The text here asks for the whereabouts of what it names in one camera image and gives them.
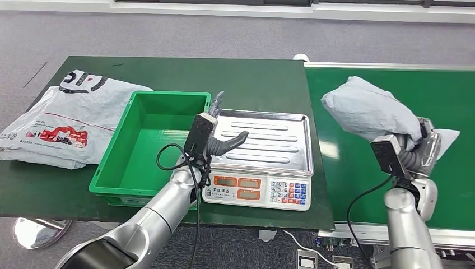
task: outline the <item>dark green table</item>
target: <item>dark green table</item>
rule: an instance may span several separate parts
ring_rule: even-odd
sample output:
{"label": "dark green table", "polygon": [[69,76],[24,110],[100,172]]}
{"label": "dark green table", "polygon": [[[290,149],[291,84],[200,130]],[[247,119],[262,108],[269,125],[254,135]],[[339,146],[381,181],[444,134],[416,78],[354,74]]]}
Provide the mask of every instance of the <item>dark green table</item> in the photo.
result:
{"label": "dark green table", "polygon": [[[415,115],[430,118],[436,128],[460,131],[431,174],[439,198],[427,226],[475,230],[475,68],[316,63],[307,64],[305,72],[335,221],[346,221],[351,200],[387,178],[369,143],[343,131],[320,102],[348,76],[359,76],[392,92]],[[389,187],[360,199],[352,209],[352,221],[386,224],[383,195]]]}
{"label": "dark green table", "polygon": [[[300,61],[69,57],[49,86],[75,69],[154,90],[225,91],[222,107],[300,113],[310,117],[315,174],[308,211],[285,211],[202,203],[205,225],[259,228],[334,229],[305,71]],[[0,215],[120,222],[138,208],[109,206],[88,191],[96,165],[66,170],[18,161],[0,161]],[[184,223],[195,223],[190,212]]]}

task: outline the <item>gray carpet floor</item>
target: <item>gray carpet floor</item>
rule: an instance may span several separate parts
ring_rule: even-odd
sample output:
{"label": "gray carpet floor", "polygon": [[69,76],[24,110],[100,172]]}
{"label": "gray carpet floor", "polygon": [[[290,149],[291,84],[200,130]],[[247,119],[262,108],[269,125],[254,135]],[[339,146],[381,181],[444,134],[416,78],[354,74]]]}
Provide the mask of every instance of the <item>gray carpet floor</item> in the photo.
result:
{"label": "gray carpet floor", "polygon": [[[306,53],[314,62],[475,64],[474,44],[474,25],[0,12],[0,129],[28,108],[69,55],[289,59]],[[105,232],[76,223],[55,245],[26,251],[12,240],[13,221],[0,219],[1,269],[52,268],[74,245]],[[179,228],[153,267],[186,268],[193,238],[194,228]],[[296,246],[283,233],[264,243],[257,230],[203,228],[201,238],[196,268],[295,268]],[[315,247],[310,233],[297,238]],[[324,255],[336,253],[363,268],[357,249]]]}

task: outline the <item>black cable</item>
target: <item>black cable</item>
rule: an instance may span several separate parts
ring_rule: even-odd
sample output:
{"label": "black cable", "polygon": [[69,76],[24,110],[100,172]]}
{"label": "black cable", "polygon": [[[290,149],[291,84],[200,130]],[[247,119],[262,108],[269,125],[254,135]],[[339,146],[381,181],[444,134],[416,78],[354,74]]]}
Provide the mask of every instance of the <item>black cable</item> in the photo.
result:
{"label": "black cable", "polygon": [[393,175],[390,175],[385,181],[383,181],[382,183],[380,183],[379,185],[375,186],[375,187],[372,187],[371,189],[367,190],[366,192],[358,195],[353,201],[351,201],[350,205],[348,206],[348,211],[346,211],[346,223],[348,224],[348,227],[350,229],[350,232],[351,234],[353,235],[353,237],[355,238],[355,241],[356,241],[356,244],[358,244],[358,247],[360,248],[361,250],[361,253],[363,253],[363,256],[366,258],[366,259],[369,259],[369,256],[366,254],[365,250],[363,249],[363,247],[361,246],[360,244],[360,241],[358,240],[358,237],[356,237],[356,234],[355,232],[353,231],[353,228],[351,227],[351,223],[350,223],[350,212],[351,212],[351,207],[353,206],[353,204],[358,201],[358,199],[360,199],[361,197],[367,195],[368,193],[371,193],[379,188],[381,188],[382,186],[386,185],[391,179],[393,178]]}
{"label": "black cable", "polygon": [[[177,148],[181,151],[181,154],[183,155],[183,158],[185,158],[185,160],[184,160],[181,164],[177,164],[177,165],[172,166],[172,167],[164,167],[164,166],[162,166],[162,165],[160,164],[160,156],[162,155],[162,153],[163,153],[166,149],[168,149],[168,148],[171,147],[171,146],[177,147]],[[170,144],[164,146],[164,147],[159,151],[159,153],[157,154],[156,162],[157,162],[157,166],[158,166],[160,169],[162,169],[162,170],[164,170],[164,171],[172,171],[172,170],[175,170],[176,168],[180,168],[180,167],[184,166],[184,165],[187,163],[187,159],[186,159],[186,158],[188,158],[188,157],[187,157],[186,154],[185,154],[185,150],[184,150],[180,145],[175,144],[175,143],[170,143]]]}
{"label": "black cable", "polygon": [[[181,151],[181,154],[183,155],[183,158],[185,159],[181,164],[178,164],[178,165],[175,165],[175,166],[172,166],[172,167],[164,167],[160,164],[160,155],[163,153],[163,151],[171,146],[174,146],[176,148],[178,148],[180,151]],[[199,223],[201,222],[201,216],[200,216],[200,212],[199,212],[199,192],[198,192],[198,182],[196,180],[196,175],[194,174],[194,171],[193,171],[193,166],[192,164],[190,163],[190,159],[189,157],[187,156],[187,154],[185,153],[185,150],[183,149],[183,147],[181,147],[180,145],[178,144],[175,144],[175,143],[170,143],[166,146],[164,146],[160,151],[159,153],[157,154],[157,166],[162,169],[162,170],[165,170],[165,171],[169,171],[169,170],[174,170],[176,168],[179,168],[179,167],[182,167],[185,165],[185,163],[188,165],[188,168],[190,169],[190,172],[191,172],[191,175],[193,177],[193,183],[194,183],[194,190],[196,192],[196,210],[197,210],[197,219],[196,219],[196,234],[195,234],[195,238],[194,238],[194,249],[193,249],[193,254],[192,254],[192,259],[190,261],[190,265],[189,265],[189,268],[193,268],[193,262],[194,262],[194,257],[196,256],[196,251],[198,249],[198,241],[199,241]]]}

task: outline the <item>digital scale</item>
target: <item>digital scale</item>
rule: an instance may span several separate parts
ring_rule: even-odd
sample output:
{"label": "digital scale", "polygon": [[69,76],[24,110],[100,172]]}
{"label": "digital scale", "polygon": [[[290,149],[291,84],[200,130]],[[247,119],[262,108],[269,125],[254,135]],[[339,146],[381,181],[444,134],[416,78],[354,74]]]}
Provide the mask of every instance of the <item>digital scale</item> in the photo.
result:
{"label": "digital scale", "polygon": [[305,211],[310,208],[313,159],[309,119],[301,114],[221,110],[214,137],[242,131],[246,142],[211,161],[208,203]]}

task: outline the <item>green plastic crate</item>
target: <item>green plastic crate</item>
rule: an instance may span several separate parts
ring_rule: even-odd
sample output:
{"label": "green plastic crate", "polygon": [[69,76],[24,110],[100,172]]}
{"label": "green plastic crate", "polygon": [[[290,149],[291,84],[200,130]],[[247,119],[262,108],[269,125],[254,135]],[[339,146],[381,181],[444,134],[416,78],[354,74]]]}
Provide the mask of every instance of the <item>green plastic crate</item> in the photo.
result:
{"label": "green plastic crate", "polygon": [[[210,103],[207,92],[134,92],[89,191],[113,206],[144,206],[171,176],[157,167],[158,151],[168,143],[184,146],[194,116],[208,111]],[[173,166],[180,154],[169,148],[160,161]]]}

